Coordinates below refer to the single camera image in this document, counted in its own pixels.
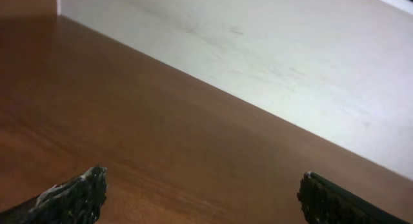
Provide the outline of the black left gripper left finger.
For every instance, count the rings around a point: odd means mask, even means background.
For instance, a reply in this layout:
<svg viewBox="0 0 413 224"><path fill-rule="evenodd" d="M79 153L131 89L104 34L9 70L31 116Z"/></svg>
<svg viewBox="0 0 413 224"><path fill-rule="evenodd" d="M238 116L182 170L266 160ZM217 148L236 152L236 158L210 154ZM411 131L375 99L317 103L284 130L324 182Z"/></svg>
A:
<svg viewBox="0 0 413 224"><path fill-rule="evenodd" d="M106 201L107 168L89 168L40 195L1 212L1 224L94 224Z"/></svg>

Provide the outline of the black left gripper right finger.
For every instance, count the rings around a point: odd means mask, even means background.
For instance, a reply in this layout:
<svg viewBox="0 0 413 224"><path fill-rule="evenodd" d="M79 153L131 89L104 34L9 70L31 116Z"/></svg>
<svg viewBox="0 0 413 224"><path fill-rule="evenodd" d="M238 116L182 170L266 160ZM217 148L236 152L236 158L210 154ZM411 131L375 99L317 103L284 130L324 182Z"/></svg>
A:
<svg viewBox="0 0 413 224"><path fill-rule="evenodd" d="M297 198L310 224L408 224L314 172L304 173Z"/></svg>

